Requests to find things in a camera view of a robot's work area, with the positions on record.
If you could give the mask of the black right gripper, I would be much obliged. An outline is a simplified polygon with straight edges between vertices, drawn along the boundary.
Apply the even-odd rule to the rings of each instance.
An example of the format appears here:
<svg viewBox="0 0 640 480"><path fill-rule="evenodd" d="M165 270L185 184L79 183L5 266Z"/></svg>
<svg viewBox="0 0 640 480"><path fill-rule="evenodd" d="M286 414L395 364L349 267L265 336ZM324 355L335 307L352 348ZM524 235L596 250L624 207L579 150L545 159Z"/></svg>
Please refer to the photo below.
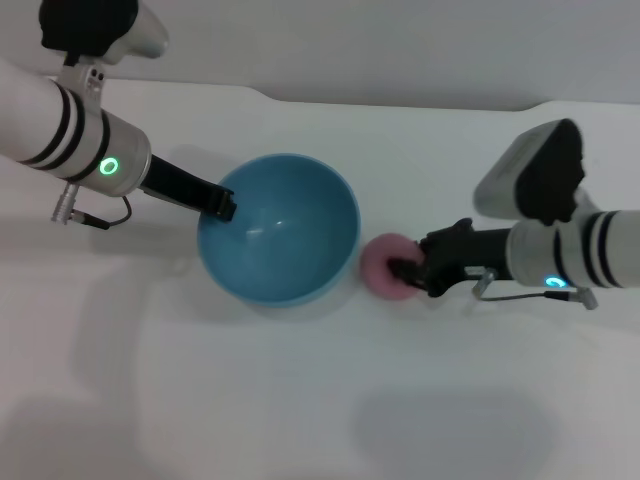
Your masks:
<svg viewBox="0 0 640 480"><path fill-rule="evenodd" d="M413 260L391 258L387 266L395 279L410 287L422 287L432 298L443 296L454 285L479 280L482 273L473 269L489 269L496 280L513 279L507 265L509 229L479 230L470 218L430 232L419 242L424 254L422 265Z"/></svg>

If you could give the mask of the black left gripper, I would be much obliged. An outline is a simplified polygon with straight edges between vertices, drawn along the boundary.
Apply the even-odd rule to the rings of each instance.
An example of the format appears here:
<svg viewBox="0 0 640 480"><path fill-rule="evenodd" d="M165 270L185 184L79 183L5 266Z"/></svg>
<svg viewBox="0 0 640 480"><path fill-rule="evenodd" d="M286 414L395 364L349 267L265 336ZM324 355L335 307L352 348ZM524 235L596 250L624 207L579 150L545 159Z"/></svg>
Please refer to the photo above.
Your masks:
<svg viewBox="0 0 640 480"><path fill-rule="evenodd" d="M203 180L153 155L139 188L147 195L175 205L215 214L218 220L230 222L237 205L234 192Z"/></svg>

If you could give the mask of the pink toy peach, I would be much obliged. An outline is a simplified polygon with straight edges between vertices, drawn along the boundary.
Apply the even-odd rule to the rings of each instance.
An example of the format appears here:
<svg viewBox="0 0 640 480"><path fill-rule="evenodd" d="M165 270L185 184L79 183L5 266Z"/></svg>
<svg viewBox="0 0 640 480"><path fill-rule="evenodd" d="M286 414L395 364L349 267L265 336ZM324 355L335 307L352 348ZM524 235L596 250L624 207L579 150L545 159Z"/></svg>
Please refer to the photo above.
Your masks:
<svg viewBox="0 0 640 480"><path fill-rule="evenodd" d="M359 271L366 287L379 298L391 301L407 300L418 289L397 279L388 262L392 259L421 263L424 254L418 244L400 234L386 233L369 241L360 255Z"/></svg>

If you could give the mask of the blue bowl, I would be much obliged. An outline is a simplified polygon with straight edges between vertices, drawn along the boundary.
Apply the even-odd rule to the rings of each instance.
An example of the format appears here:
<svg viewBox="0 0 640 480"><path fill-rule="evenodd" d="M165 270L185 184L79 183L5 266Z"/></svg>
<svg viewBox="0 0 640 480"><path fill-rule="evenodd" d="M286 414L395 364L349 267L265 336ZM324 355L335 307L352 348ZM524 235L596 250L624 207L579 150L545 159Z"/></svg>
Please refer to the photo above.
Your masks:
<svg viewBox="0 0 640 480"><path fill-rule="evenodd" d="M237 209L224 223L202 215L201 261L224 291L266 307L298 306L334 287L352 266L361 233L353 189L312 157L251 160L222 181Z"/></svg>

